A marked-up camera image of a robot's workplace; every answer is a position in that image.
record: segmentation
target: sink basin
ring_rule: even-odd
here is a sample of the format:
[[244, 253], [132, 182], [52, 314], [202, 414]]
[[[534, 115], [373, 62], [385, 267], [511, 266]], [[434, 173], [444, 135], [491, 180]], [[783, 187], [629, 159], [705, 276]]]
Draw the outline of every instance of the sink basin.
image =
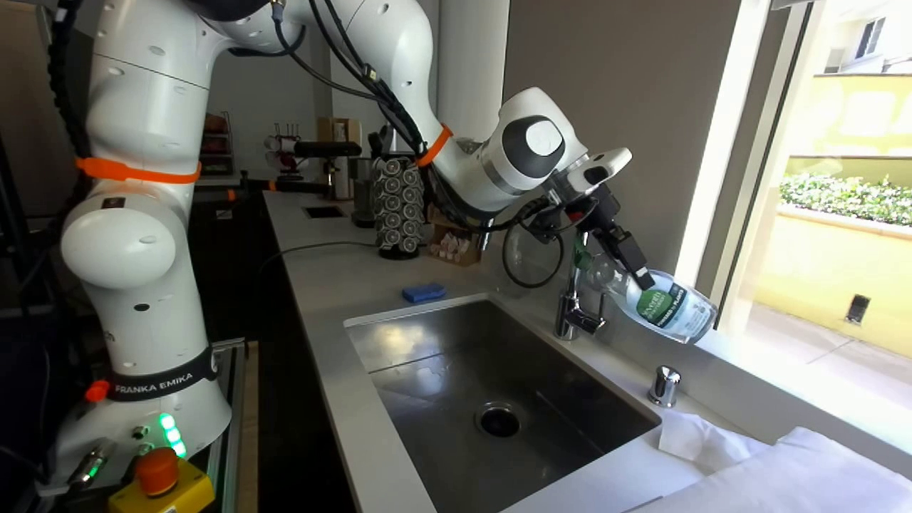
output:
[[347, 337], [441, 513], [511, 507], [658, 425], [491, 300]]

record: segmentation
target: white cloth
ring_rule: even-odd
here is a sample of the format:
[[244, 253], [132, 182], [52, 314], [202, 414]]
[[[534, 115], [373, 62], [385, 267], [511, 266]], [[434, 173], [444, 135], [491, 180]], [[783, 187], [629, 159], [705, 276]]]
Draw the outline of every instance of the white cloth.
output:
[[636, 513], [912, 513], [912, 482], [794, 428], [772, 451], [717, 471]]
[[769, 444], [723, 430], [705, 415], [667, 411], [662, 415], [658, 451], [679, 457], [705, 474], [717, 474], [769, 451]]

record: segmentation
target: shrub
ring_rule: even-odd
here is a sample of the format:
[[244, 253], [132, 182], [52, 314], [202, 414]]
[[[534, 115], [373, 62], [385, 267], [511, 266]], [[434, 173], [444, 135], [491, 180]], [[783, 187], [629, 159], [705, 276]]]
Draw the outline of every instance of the shrub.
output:
[[781, 182], [787, 206], [883, 226], [912, 229], [912, 187], [883, 182], [864, 182], [861, 176], [838, 173], [791, 173]]

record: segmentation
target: countertop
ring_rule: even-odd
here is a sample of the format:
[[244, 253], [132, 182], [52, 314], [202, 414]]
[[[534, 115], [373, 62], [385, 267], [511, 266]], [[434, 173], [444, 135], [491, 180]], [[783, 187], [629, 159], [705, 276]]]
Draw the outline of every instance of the countertop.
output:
[[[646, 370], [619, 360], [609, 345], [599, 345], [591, 337], [576, 337], [572, 341], [556, 340], [556, 300], [552, 304], [545, 304], [541, 300], [536, 301], [511, 294], [511, 287], [502, 284], [505, 280], [495, 276], [495, 266], [452, 266], [434, 256], [381, 260], [371, 246], [373, 231], [357, 229], [344, 203], [327, 203], [317, 193], [264, 190], [264, 206], [360, 511], [434, 511], [363, 360], [344, 334], [344, 321], [353, 316], [411, 308], [398, 296], [407, 284], [438, 283], [451, 300], [481, 294], [572, 363], [602, 375], [613, 390], [642, 408], [652, 408], [643, 395], [649, 384]], [[343, 217], [308, 217], [308, 206], [338, 206]], [[679, 408], [705, 414], [699, 405], [689, 405], [686, 395]], [[699, 468], [656, 451], [656, 442], [658, 428], [506, 511], [629, 511], [705, 477]]]

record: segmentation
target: orange ring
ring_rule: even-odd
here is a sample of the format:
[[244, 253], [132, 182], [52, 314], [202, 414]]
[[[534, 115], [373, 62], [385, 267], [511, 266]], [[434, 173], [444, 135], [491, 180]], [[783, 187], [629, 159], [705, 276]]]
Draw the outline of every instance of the orange ring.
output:
[[143, 182], [199, 182], [199, 167], [193, 173], [170, 173], [170, 172], [149, 172], [149, 167], [132, 167], [126, 162], [117, 159], [99, 159], [99, 156], [85, 156], [78, 159], [78, 166], [83, 167], [83, 173], [93, 176], [93, 180], [143, 180]]
[[452, 132], [444, 126], [444, 132], [438, 132], [434, 146], [422, 155], [418, 167], [428, 167], [451, 139], [452, 139]]

